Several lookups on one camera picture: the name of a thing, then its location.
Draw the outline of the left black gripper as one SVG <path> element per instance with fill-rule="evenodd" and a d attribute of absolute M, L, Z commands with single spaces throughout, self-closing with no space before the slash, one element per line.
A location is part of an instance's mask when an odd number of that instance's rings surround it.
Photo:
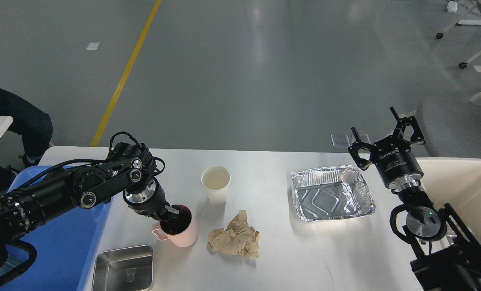
<path fill-rule="evenodd" d="M 165 200 L 165 191 L 155 178 L 151 178 L 146 188 L 139 193 L 122 194 L 124 202 L 135 213 L 158 221 L 160 227 L 168 227 L 181 213 L 181 207 L 172 205 Z"/>

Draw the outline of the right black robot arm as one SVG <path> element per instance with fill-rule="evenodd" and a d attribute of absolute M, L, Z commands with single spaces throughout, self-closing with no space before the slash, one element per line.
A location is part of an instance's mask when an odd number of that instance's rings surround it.
<path fill-rule="evenodd" d="M 366 170 L 375 165 L 384 186 L 401 204 L 390 213 L 390 227 L 412 248 L 412 272 L 424 291 L 481 291 L 481 243 L 454 208 L 435 208 L 421 184 L 423 170 L 411 151 L 424 136 L 415 116 L 400 117 L 392 133 L 372 143 L 364 142 L 355 127 L 349 154 Z"/>

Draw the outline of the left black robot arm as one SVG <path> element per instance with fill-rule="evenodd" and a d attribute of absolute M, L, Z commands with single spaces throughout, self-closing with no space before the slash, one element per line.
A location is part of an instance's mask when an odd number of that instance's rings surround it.
<path fill-rule="evenodd" d="M 76 159 L 47 168 L 0 196 L 0 286 L 26 272 L 37 258 L 22 237 L 79 207 L 92 209 L 122 193 L 135 213 L 160 222 L 177 219 L 181 207 L 171 205 L 157 180 L 162 162 L 150 149 L 123 131 L 132 144 L 113 144 L 104 160 Z"/>

